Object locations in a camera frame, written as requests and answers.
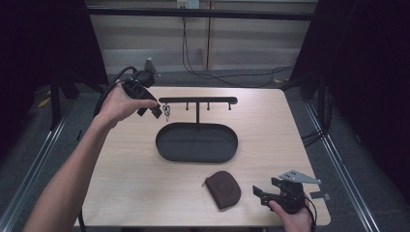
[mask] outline leather pouch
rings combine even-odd
[[[205,185],[220,210],[235,205],[241,198],[241,188],[233,176],[226,171],[219,171],[206,178]]]

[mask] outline human arm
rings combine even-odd
[[[136,109],[156,105],[151,100],[130,99],[117,84],[77,147],[45,187],[24,231],[72,231],[108,133]]]
[[[276,201],[270,201],[269,206],[280,217],[286,232],[310,232],[310,214],[306,208],[294,215],[289,215]]]

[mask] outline gray floor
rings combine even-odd
[[[269,75],[258,76],[257,73],[269,71],[214,71],[213,75],[248,73],[252,76],[225,77],[223,80],[241,87],[256,87],[267,83],[263,88],[277,88],[285,81],[291,70],[280,72],[271,80]],[[217,79],[203,79],[187,72],[164,72],[158,80],[157,86],[205,86],[205,87],[237,87]],[[36,202],[38,195],[60,165],[66,160],[77,144],[80,131],[85,131],[91,122],[94,105],[98,95],[84,86],[78,86],[81,94],[73,103],[73,108],[67,116],[67,121],[61,134],[54,144],[39,177],[29,189],[28,197],[17,212],[12,231],[21,231],[25,220]],[[0,214],[4,215],[18,192],[27,171],[42,148],[43,142],[49,134],[50,105],[37,108],[46,87],[39,89],[36,102],[28,113],[20,129],[20,137],[9,151],[7,159],[0,164]],[[298,130],[302,135],[309,134],[315,127],[308,115],[307,102],[300,98],[298,88],[285,92],[290,109],[294,116]],[[69,103],[62,98],[63,108]],[[351,177],[367,203],[380,231],[410,231],[410,208],[403,200],[392,182],[374,163],[366,145],[356,139],[356,133],[350,128],[348,121],[335,108],[330,136],[335,142],[340,158],[347,167]],[[331,198],[327,206],[332,222],[317,231],[366,231],[357,210],[352,204],[334,164],[330,159],[321,140],[307,147],[307,155],[317,178],[323,185],[321,190],[329,193]],[[280,231],[280,228],[270,228],[270,231]],[[89,231],[119,231],[119,228],[90,228]]]

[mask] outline wooden table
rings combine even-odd
[[[252,186],[279,193],[271,178],[289,170],[314,177],[286,98],[280,90],[152,87],[157,98],[236,97],[237,104],[202,103],[201,123],[218,123],[238,135],[238,150],[223,164],[177,163],[163,159],[158,131],[174,122],[195,122],[195,105],[171,104],[166,122],[150,111],[119,123],[102,148],[83,214],[89,226],[275,226],[278,216],[260,205]],[[242,189],[234,207],[220,211],[203,186],[217,171],[231,173]],[[305,192],[319,191],[304,184]],[[323,199],[313,200],[318,225],[330,222]]]

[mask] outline hook rack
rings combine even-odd
[[[210,102],[226,102],[228,103],[228,110],[231,110],[231,104],[236,104],[238,99],[235,97],[190,97],[190,98],[160,98],[161,103],[186,103],[186,110],[189,110],[189,103],[196,103],[196,123],[199,124],[199,105],[202,102],[208,103],[207,110],[210,110]]]

